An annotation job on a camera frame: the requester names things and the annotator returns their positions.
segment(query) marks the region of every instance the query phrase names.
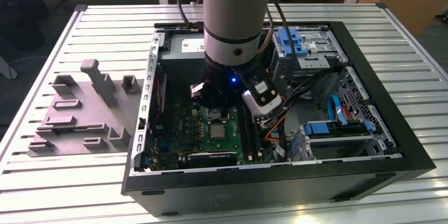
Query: aluminum table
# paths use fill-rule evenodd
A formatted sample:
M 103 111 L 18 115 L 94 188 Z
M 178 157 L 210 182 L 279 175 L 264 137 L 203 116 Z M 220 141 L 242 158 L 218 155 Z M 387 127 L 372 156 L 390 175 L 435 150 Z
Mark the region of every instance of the aluminum table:
M 290 21 L 343 21 L 438 169 L 359 201 L 156 219 L 120 194 L 127 153 L 31 158 L 27 146 L 46 115 L 55 76 L 96 58 L 120 80 L 146 74 L 155 23 L 180 22 L 176 6 L 78 8 L 0 143 L 0 223 L 404 223 L 448 220 L 448 75 L 388 9 L 374 4 L 283 5 Z M 279 14 L 271 6 L 272 15 Z M 186 6 L 191 21 L 203 7 Z

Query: screw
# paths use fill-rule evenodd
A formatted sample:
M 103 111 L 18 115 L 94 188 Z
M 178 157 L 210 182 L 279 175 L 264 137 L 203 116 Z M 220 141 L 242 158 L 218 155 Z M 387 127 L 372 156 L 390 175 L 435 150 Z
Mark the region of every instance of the screw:
M 240 48 L 236 48 L 235 50 L 234 50 L 234 54 L 235 55 L 240 55 L 243 53 L 243 50 L 240 49 Z

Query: blue latch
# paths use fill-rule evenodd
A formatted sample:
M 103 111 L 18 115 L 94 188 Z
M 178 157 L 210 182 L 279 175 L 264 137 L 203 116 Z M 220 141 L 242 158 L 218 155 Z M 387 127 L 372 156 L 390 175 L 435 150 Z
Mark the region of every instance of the blue latch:
M 311 135 L 314 133 L 310 124 L 304 124 L 303 129 L 306 131 L 306 135 Z
M 296 55 L 298 56 L 307 56 L 308 55 L 308 50 L 302 47 L 302 37 L 298 35 L 296 30 L 290 29 L 291 32 L 291 39 L 292 39 L 292 45 L 296 49 Z M 280 44 L 284 50 L 284 56 L 292 56 L 292 50 L 291 50 L 291 45 L 290 45 L 290 39 L 287 35 L 287 30 L 284 28 L 280 28 L 278 30 L 279 34 L 279 40 Z
M 315 134 L 328 134 L 330 129 L 327 123 L 311 123 L 311 129 Z
M 368 132 L 368 133 L 372 133 L 372 131 L 374 131 L 374 127 L 372 127 L 372 123 L 371 123 L 371 121 L 364 120 L 364 126 L 366 126 L 366 130 L 367 130 L 367 132 Z
M 306 135 L 330 133 L 328 125 L 324 122 L 304 124 L 303 129 L 306 131 Z

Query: motherboard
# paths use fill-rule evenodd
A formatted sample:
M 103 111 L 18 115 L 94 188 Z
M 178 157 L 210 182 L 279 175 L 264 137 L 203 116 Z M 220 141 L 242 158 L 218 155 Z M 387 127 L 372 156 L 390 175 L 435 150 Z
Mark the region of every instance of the motherboard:
M 175 103 L 171 137 L 158 139 L 159 169 L 263 164 L 272 149 L 260 147 L 258 133 L 248 132 L 239 108 L 227 115 L 195 102 Z M 258 151 L 248 151 L 258 143 Z

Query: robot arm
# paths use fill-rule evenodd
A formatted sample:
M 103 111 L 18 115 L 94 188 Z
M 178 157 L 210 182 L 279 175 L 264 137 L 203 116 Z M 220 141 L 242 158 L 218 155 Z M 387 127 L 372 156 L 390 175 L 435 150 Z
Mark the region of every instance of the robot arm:
M 256 54 L 268 0 L 204 0 L 206 76 L 191 96 L 210 108 L 246 102 L 254 115 L 282 103 Z

